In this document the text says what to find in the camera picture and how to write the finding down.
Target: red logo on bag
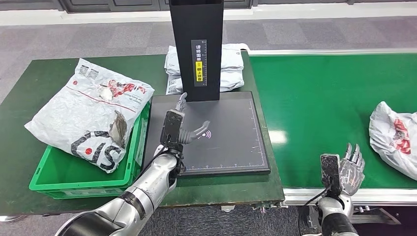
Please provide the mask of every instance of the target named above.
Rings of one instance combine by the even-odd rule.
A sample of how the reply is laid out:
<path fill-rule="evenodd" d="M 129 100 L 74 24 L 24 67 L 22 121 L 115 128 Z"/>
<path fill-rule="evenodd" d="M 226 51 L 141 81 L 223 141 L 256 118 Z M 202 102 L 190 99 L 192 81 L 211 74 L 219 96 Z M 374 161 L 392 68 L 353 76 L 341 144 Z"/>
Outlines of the red logo on bag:
<path fill-rule="evenodd" d="M 119 95 L 124 94 L 125 92 L 132 92 L 135 88 L 134 84 L 121 84 L 116 82 L 115 80 L 109 81 L 109 88 L 113 94 L 113 97 L 117 97 Z"/>
<path fill-rule="evenodd" d="M 395 135 L 393 137 L 393 146 L 404 154 L 411 154 L 410 137 L 408 130 L 403 121 L 396 118 L 394 121 Z"/>

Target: table edge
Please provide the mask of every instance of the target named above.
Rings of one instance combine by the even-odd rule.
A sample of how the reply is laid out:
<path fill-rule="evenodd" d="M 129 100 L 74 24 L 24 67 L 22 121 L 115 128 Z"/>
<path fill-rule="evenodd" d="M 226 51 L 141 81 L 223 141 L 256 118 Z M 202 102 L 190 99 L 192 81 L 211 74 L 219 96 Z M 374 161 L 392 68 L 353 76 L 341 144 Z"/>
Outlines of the table edge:
<path fill-rule="evenodd" d="M 284 188 L 284 204 L 299 206 L 324 188 Z M 417 189 L 362 188 L 352 196 L 355 206 L 417 206 Z"/>
<path fill-rule="evenodd" d="M 378 49 L 302 49 L 302 50 L 250 50 L 250 57 L 279 55 L 357 55 L 357 54 L 396 54 L 417 53 L 417 48 L 378 48 Z"/>

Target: green table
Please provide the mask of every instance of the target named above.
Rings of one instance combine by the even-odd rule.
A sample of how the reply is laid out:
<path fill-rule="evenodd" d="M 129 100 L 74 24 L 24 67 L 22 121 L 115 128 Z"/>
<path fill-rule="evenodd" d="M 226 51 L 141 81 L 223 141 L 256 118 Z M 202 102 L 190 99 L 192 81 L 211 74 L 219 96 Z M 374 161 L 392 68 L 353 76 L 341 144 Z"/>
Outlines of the green table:
<path fill-rule="evenodd" d="M 88 61 L 149 83 L 155 95 L 165 94 L 167 75 L 164 55 L 90 58 Z M 78 59 L 34 60 L 0 105 L 0 215 L 58 214 L 96 208 L 111 198 L 54 200 L 30 191 L 29 182 L 46 145 L 23 125 L 61 89 L 74 73 Z M 272 146 L 253 78 L 249 57 L 244 54 L 245 86 L 253 92 L 260 126 L 271 165 L 269 175 L 201 177 L 179 179 L 177 188 L 161 206 L 277 204 L 284 200 Z"/>
<path fill-rule="evenodd" d="M 355 204 L 416 205 L 417 181 L 386 164 L 369 145 L 369 116 L 379 102 L 417 111 L 417 54 L 412 50 L 251 52 L 287 204 L 321 191 L 322 153 L 359 144 L 365 180 Z"/>

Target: yellow label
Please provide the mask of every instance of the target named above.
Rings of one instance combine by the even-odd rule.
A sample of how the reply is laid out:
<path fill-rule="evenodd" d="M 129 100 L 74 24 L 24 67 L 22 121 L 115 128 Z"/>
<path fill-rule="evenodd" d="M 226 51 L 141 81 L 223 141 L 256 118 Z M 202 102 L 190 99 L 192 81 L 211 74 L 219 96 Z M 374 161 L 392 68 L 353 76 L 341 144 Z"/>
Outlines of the yellow label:
<path fill-rule="evenodd" d="M 196 61 L 196 80 L 197 82 L 203 81 L 203 62 Z"/>

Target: cable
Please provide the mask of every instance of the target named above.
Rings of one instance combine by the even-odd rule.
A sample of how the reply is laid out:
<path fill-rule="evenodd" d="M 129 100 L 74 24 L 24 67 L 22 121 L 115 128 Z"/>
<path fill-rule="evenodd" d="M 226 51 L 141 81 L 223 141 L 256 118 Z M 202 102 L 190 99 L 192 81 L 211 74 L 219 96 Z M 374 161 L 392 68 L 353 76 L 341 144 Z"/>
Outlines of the cable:
<path fill-rule="evenodd" d="M 308 204 L 310 204 L 312 201 L 314 201 L 315 199 L 317 199 L 319 196 L 323 195 L 324 193 L 326 193 L 329 189 L 331 188 L 331 184 L 329 186 L 326 187 L 325 190 L 323 190 L 321 193 L 317 194 L 314 198 L 308 200 L 304 205 L 301 206 L 301 211 L 298 214 L 298 233 L 300 234 L 300 236 L 303 236 L 301 234 L 301 229 L 300 229 L 300 220 L 301 220 L 301 215 L 304 213 L 304 207 L 307 206 Z"/>

